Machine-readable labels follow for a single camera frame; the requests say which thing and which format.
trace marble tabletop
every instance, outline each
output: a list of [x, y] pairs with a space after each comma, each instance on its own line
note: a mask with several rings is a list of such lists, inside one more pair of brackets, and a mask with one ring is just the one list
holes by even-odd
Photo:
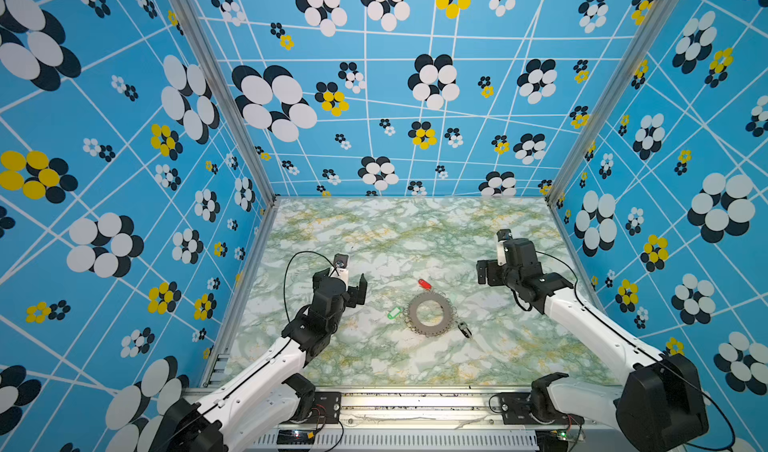
[[[535, 310], [521, 310], [505, 287], [477, 284], [475, 263], [495, 258], [501, 228], [572, 265], [539, 198], [280, 198], [227, 377], [279, 337], [286, 324], [287, 261], [300, 250], [314, 250], [328, 258], [349, 254], [350, 284], [363, 273], [368, 280], [366, 304], [344, 312], [330, 345], [302, 372], [316, 386], [529, 386], [555, 371], [615, 384], [600, 359], [562, 326]], [[562, 264], [541, 260], [545, 271], [573, 280]], [[286, 287], [292, 316], [310, 302], [312, 274], [325, 267], [311, 254], [293, 260]], [[471, 339], [457, 328], [428, 338], [409, 330], [402, 313], [387, 317], [422, 292], [419, 278], [450, 299]]]

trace blue wall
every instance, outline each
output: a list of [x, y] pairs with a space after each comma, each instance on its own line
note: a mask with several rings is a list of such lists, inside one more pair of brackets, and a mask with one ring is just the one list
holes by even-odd
[[200, 382], [265, 205], [173, 18], [0, 0], [0, 450], [150, 438]]
[[[734, 450], [768, 444], [764, 6], [680, 0], [558, 201], [608, 314], [696, 363]], [[727, 445], [708, 413], [695, 443]]]
[[653, 3], [196, 1], [284, 196], [541, 197]]

